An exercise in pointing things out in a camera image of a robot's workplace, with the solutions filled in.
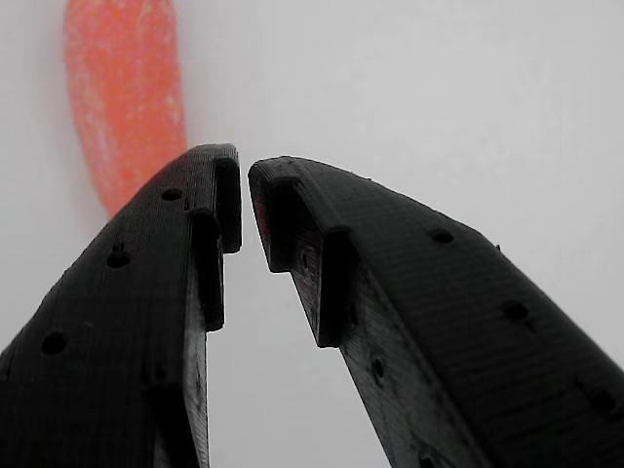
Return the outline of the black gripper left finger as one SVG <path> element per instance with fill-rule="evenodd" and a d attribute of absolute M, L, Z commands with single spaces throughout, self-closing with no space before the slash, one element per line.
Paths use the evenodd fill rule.
<path fill-rule="evenodd" d="M 2 351 L 2 465 L 207 466 L 206 338 L 241 245 L 233 145 L 151 178 Z"/>

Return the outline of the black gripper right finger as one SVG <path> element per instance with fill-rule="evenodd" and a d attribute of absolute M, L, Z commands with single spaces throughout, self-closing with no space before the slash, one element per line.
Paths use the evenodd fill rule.
<path fill-rule="evenodd" d="M 320 162 L 249 172 L 289 273 L 394 467 L 619 467 L 623 372 L 478 231 Z"/>

